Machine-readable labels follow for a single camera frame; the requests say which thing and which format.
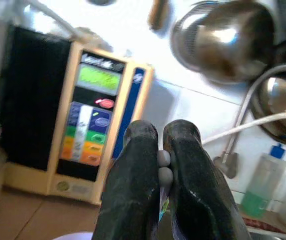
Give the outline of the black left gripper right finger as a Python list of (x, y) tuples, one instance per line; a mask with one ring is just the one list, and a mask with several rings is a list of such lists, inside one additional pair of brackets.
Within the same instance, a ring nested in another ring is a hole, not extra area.
[(169, 201), (176, 240), (249, 240), (251, 235), (223, 174), (203, 149), (198, 128), (174, 120), (163, 131), (173, 184)]

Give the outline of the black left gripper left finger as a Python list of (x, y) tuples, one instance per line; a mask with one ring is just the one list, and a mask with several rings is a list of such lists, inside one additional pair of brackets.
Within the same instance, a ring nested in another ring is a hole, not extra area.
[(160, 208), (158, 134), (144, 120), (133, 121), (123, 149), (106, 179), (94, 240), (155, 240)]

